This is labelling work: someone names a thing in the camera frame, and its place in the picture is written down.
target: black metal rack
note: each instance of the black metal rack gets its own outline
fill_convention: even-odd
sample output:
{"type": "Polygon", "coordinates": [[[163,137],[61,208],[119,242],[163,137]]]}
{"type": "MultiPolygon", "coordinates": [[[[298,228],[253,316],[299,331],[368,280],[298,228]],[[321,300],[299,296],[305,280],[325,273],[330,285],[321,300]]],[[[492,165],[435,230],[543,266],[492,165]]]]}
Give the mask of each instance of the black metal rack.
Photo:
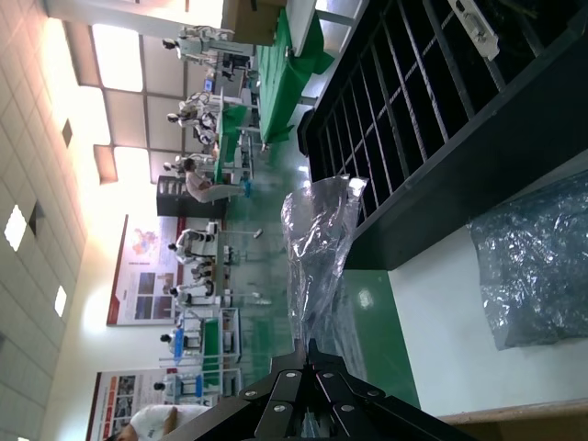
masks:
{"type": "Polygon", "coordinates": [[[537,3],[477,1],[488,61],[447,0],[369,2],[299,127],[313,181],[369,178],[347,267],[393,269],[588,148],[588,7],[537,3]]]}

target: green floor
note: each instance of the green floor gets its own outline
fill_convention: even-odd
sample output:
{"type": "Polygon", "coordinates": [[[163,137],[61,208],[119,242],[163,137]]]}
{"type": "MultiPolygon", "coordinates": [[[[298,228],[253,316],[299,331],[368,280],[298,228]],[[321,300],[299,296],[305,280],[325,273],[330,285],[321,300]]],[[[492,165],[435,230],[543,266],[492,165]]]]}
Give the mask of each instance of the green floor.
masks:
{"type": "MultiPolygon", "coordinates": [[[[292,350],[286,300],[287,257],[283,245],[280,210],[284,197],[301,188],[308,179],[299,166],[306,166],[295,142],[272,147],[255,157],[254,191],[250,199],[234,198],[229,206],[229,230],[256,231],[264,235],[231,235],[225,240],[239,252],[240,262],[232,267],[231,286],[235,293],[258,292],[271,305],[258,305],[241,298],[244,383],[267,374],[271,356],[292,350]]],[[[354,354],[350,371],[382,388],[388,394],[418,405],[413,375],[402,338],[401,327],[386,271],[345,271],[345,290],[349,297],[345,329],[338,334],[354,354]]]]}

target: wall poster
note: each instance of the wall poster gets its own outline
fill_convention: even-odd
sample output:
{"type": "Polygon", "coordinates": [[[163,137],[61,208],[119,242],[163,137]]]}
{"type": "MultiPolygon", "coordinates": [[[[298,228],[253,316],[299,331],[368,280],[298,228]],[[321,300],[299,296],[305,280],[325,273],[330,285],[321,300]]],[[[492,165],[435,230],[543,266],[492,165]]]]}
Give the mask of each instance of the wall poster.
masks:
{"type": "Polygon", "coordinates": [[[120,432],[143,407],[163,404],[164,395],[153,384],[173,370],[98,372],[86,441],[103,441],[120,432]]]}
{"type": "MultiPolygon", "coordinates": [[[[203,230],[208,222],[196,218],[133,218],[127,216],[120,241],[108,325],[173,324],[175,305],[169,289],[180,284],[183,267],[174,252],[185,228],[203,230]]],[[[203,244],[199,254],[215,255],[216,240],[203,244]]]]}

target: green table cover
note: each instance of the green table cover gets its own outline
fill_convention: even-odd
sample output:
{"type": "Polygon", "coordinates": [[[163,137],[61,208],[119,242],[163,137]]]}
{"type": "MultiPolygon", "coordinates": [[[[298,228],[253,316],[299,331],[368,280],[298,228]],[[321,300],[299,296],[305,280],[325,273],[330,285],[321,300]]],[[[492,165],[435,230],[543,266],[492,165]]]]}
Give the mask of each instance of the green table cover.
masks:
{"type": "Polygon", "coordinates": [[[281,142],[288,139],[292,129],[290,117],[298,104],[304,87],[312,74],[323,74],[333,62],[324,52],[324,37],[316,13],[300,57],[286,56],[292,49],[286,11],[277,24],[274,46],[259,48],[259,75],[261,79],[261,137],[264,142],[281,142]]]}
{"type": "MultiPolygon", "coordinates": [[[[204,323],[204,354],[203,356],[217,356],[219,349],[219,321],[209,320],[204,323]]],[[[205,358],[202,362],[202,372],[218,370],[221,358],[205,358]]],[[[205,375],[204,386],[216,386],[219,384],[218,375],[205,375]]]]}
{"type": "Polygon", "coordinates": [[[232,163],[235,160],[235,150],[239,142],[238,127],[243,125],[243,119],[247,113],[246,106],[224,103],[224,109],[220,114],[217,132],[219,133],[219,158],[214,166],[214,182],[222,182],[222,167],[224,163],[232,163]]]}

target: plastic sheet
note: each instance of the plastic sheet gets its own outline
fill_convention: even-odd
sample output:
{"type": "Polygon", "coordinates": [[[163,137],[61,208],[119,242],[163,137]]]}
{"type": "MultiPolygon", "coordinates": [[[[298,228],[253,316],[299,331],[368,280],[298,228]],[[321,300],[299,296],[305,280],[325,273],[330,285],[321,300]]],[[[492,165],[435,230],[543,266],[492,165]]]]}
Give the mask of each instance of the plastic sheet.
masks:
{"type": "Polygon", "coordinates": [[[321,351],[343,356],[355,375],[363,362],[353,345],[355,326],[342,274],[366,183],[349,176],[323,179],[287,195],[281,212],[292,337],[306,344],[315,338],[321,351]]]}
{"type": "Polygon", "coordinates": [[[588,337],[588,172],[503,204],[468,228],[499,350],[588,337]]]}

